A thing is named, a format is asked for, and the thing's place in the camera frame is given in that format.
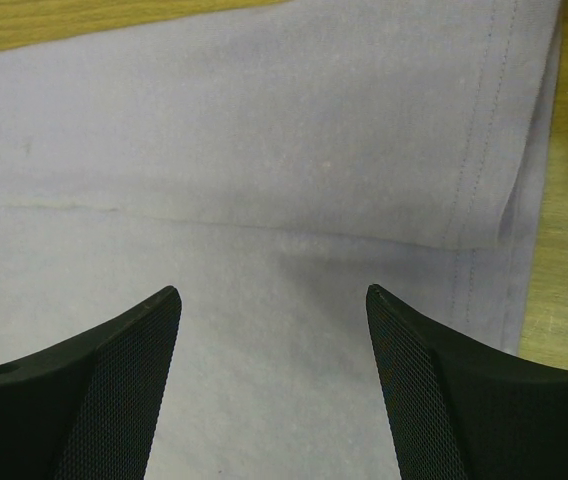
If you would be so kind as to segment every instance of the fabric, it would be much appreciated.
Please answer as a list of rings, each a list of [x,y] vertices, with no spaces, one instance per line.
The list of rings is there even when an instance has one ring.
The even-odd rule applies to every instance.
[[[404,3],[298,1],[1,53],[0,363],[174,284],[183,316],[149,480],[399,479],[366,289],[517,350],[559,52],[558,32],[550,50],[523,45],[550,38],[557,2],[518,2],[506,35],[518,60],[499,88],[501,63],[486,61],[468,149],[495,141],[460,177],[473,89],[441,98],[452,83],[430,62],[459,81],[463,65],[444,67],[468,60],[477,90],[513,3]],[[530,91],[507,81],[520,68],[536,72]],[[439,94],[417,95],[418,78]]]

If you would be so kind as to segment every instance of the folded cloth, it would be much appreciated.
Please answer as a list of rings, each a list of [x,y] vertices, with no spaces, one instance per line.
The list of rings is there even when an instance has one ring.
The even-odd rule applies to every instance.
[[[559,0],[295,0],[0,53],[0,205],[499,243]]]

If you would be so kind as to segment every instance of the black textured pad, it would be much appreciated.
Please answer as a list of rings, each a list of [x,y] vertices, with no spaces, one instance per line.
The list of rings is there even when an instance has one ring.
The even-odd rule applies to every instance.
[[[568,480],[568,371],[487,347],[376,285],[367,312],[403,480]]]
[[[167,287],[109,322],[0,365],[0,478],[142,479],[180,311]]]

